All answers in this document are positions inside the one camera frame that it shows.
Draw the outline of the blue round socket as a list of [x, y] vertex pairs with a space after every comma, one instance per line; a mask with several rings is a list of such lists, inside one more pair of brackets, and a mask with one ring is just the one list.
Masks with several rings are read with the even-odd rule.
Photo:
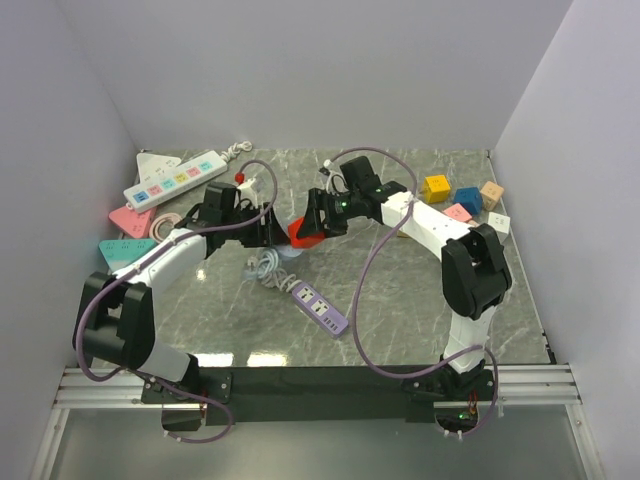
[[304, 252], [303, 249], [295, 248], [291, 245], [278, 245], [275, 249], [283, 261], [295, 259]]

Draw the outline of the purple power strip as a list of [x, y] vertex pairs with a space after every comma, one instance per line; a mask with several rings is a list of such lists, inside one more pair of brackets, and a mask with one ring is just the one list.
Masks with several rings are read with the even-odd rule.
[[347, 331], [345, 316], [308, 283], [296, 285], [291, 296], [299, 309], [331, 338], [338, 339]]

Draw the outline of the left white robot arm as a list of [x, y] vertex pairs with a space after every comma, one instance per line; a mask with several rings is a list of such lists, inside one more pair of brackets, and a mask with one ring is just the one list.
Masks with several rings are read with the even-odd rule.
[[236, 186], [213, 182], [202, 202], [136, 263], [111, 274], [92, 274], [83, 287], [73, 336], [81, 368], [97, 358], [160, 378], [179, 402], [202, 393], [196, 357], [157, 338], [154, 302], [186, 270], [228, 241], [262, 248], [286, 245], [289, 238], [272, 203], [259, 203]]

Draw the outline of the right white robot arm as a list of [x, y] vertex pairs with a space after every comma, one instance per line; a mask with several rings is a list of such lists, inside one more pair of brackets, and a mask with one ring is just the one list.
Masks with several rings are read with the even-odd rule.
[[494, 382], [484, 369], [485, 346], [496, 309], [512, 286], [495, 229], [488, 224], [472, 227], [446, 216], [418, 200], [415, 186], [382, 182], [364, 155], [341, 164], [340, 170], [345, 191], [309, 190], [304, 216], [288, 227], [292, 246], [311, 248], [342, 236], [349, 220], [357, 217], [417, 241], [440, 261], [442, 291], [452, 319], [441, 361], [407, 374], [407, 379], [426, 378], [434, 394], [452, 399]]

